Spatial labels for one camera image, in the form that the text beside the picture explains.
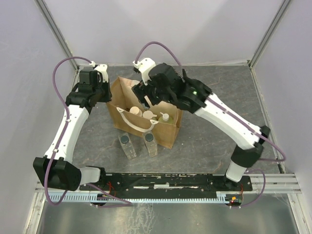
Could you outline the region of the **small green pump bottle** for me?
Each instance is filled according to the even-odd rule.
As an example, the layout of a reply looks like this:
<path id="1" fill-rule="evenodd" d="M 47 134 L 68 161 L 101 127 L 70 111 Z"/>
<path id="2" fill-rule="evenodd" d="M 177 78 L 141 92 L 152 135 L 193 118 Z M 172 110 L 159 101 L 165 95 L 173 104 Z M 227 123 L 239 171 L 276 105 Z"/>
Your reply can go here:
<path id="1" fill-rule="evenodd" d="M 174 119 L 168 113 L 160 113 L 160 117 L 158 119 L 161 123 L 173 124 Z"/>

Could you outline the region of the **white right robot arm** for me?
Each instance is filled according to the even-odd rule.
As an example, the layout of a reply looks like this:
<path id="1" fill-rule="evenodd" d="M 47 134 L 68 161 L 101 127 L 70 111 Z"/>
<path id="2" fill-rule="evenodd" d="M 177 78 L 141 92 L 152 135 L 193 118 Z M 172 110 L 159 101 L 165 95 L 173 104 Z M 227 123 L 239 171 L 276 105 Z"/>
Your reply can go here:
<path id="1" fill-rule="evenodd" d="M 142 80 L 132 91 L 145 109 L 162 101 L 169 103 L 209 121 L 236 143 L 223 185 L 230 191 L 239 187 L 243 174 L 260 159 L 270 129 L 249 123 L 204 83 L 187 77 L 185 71 L 179 75 L 172 66 L 156 64 L 150 58 L 134 61 L 133 66 Z"/>

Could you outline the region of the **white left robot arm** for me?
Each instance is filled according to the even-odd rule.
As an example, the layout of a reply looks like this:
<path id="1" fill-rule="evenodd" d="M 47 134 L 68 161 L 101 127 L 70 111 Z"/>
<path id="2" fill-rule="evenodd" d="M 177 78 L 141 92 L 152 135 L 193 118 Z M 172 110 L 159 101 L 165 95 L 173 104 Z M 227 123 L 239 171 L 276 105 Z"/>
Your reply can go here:
<path id="1" fill-rule="evenodd" d="M 80 185 L 91 183 L 96 190 L 106 188 L 108 179 L 103 175 L 103 168 L 78 168 L 72 161 L 78 136 L 91 110 L 98 102 L 111 101 L 107 68 L 106 64 L 83 68 L 79 82 L 66 97 L 66 110 L 51 146 L 43 157 L 36 157 L 33 162 L 44 187 L 75 191 Z"/>

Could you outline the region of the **large green beige-cap bottle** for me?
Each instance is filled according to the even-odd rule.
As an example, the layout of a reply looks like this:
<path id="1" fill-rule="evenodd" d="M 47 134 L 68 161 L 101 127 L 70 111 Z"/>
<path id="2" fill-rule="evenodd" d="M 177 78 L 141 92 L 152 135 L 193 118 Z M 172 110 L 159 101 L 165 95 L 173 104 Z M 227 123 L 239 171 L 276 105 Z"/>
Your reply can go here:
<path id="1" fill-rule="evenodd" d="M 155 120 L 157 121 L 157 115 L 154 114 L 152 111 L 150 110 L 146 110 L 143 112 L 142 117 L 148 120 Z"/>

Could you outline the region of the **cream jar with lid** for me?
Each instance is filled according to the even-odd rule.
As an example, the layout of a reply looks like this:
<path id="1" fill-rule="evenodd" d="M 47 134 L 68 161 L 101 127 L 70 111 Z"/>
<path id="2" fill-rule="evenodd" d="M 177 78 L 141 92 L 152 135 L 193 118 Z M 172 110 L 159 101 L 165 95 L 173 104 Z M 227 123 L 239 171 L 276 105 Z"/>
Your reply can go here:
<path id="1" fill-rule="evenodd" d="M 133 114 L 135 116 L 139 116 L 139 117 L 142 117 L 142 114 L 143 114 L 143 112 L 137 106 L 131 107 L 129 112 L 131 114 Z"/>

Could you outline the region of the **brown canvas tote bag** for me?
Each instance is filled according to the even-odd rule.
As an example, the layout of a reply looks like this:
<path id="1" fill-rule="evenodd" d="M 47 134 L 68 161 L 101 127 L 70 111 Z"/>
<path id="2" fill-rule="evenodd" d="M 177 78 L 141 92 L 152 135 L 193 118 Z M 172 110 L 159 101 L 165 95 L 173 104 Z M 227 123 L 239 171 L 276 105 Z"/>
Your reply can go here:
<path id="1" fill-rule="evenodd" d="M 146 131 L 152 131 L 159 145 L 171 149 L 178 135 L 182 123 L 183 112 L 166 102 L 150 106 L 150 111 L 156 118 L 168 114 L 173 123 L 161 123 L 130 113 L 132 107 L 138 107 L 144 112 L 143 106 L 132 91 L 132 87 L 139 81 L 117 77 L 111 86 L 112 100 L 106 103 L 114 127 L 138 137 Z"/>

